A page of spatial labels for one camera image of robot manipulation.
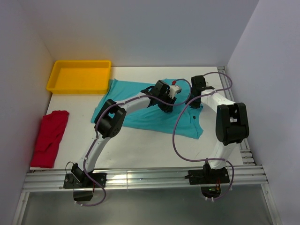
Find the teal t shirt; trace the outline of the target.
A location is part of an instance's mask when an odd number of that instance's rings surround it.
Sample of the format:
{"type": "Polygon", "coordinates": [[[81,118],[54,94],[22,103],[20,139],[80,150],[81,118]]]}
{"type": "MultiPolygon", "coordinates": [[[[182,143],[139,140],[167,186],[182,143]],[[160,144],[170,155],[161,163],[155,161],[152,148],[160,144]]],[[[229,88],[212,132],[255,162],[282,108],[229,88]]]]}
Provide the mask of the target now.
{"type": "MultiPolygon", "coordinates": [[[[90,122],[95,122],[96,116],[106,100],[112,99],[119,101],[132,98],[151,85],[151,83],[128,82],[117,79],[110,80],[109,90],[95,108],[90,122]]],[[[172,134],[175,122],[183,108],[184,105],[175,106],[171,113],[163,112],[157,105],[144,108],[127,115],[123,126],[172,134]]],[[[177,135],[198,139],[203,133],[203,129],[199,123],[199,116],[202,109],[202,106],[198,109],[188,107],[181,116],[175,133],[177,135]]]]}

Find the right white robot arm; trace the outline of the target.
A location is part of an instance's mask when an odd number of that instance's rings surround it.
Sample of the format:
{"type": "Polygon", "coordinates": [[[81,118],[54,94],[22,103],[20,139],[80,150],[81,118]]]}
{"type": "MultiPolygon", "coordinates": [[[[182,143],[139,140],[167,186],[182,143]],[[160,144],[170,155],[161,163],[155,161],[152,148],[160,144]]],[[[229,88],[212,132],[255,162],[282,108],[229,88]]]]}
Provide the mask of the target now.
{"type": "Polygon", "coordinates": [[[209,157],[210,166],[203,171],[204,180],[212,183],[219,177],[218,169],[226,166],[226,160],[237,144],[249,136],[247,109],[244,103],[235,103],[208,86],[203,75],[192,77],[191,85],[186,104],[194,109],[205,105],[216,113],[217,143],[209,157]]]}

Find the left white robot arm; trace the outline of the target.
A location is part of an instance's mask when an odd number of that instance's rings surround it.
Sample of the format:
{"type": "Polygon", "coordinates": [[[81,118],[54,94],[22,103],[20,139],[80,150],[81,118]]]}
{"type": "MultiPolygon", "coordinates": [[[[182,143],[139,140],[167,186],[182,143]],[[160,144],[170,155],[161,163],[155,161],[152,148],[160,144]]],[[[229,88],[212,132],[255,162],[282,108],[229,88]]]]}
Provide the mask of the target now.
{"type": "Polygon", "coordinates": [[[168,85],[162,80],[154,86],[143,89],[135,96],[122,101],[107,100],[95,118],[96,137],[88,151],[79,162],[72,166],[71,174],[79,187],[91,183],[91,173],[103,148],[121,130],[125,117],[138,110],[157,105],[163,112],[170,113],[181,87],[172,82],[168,85]]]}

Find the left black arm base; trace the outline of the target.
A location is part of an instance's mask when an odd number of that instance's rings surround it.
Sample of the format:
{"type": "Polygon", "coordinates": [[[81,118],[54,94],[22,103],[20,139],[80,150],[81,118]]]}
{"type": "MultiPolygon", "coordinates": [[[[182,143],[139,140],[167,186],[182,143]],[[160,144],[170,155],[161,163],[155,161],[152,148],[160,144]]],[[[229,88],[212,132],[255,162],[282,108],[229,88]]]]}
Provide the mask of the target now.
{"type": "Polygon", "coordinates": [[[81,206],[91,207],[101,204],[106,198],[105,185],[107,174],[103,172],[89,172],[88,175],[86,175],[86,173],[79,168],[77,163],[72,164],[70,173],[68,173],[67,168],[65,168],[66,175],[63,189],[72,189],[73,200],[81,206]],[[96,188],[103,190],[103,198],[97,203],[87,204],[87,202],[93,198],[96,188]]]}

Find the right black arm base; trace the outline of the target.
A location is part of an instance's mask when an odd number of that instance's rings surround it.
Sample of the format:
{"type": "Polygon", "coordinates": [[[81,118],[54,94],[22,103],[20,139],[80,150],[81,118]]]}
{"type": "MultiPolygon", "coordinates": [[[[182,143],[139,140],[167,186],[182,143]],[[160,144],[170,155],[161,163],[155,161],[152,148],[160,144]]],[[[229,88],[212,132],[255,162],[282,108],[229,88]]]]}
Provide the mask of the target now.
{"type": "Polygon", "coordinates": [[[221,184],[229,184],[230,178],[226,167],[212,169],[206,162],[202,169],[188,170],[184,177],[188,179],[190,185],[210,185],[201,187],[201,193],[205,198],[215,199],[221,196],[221,184]]]}

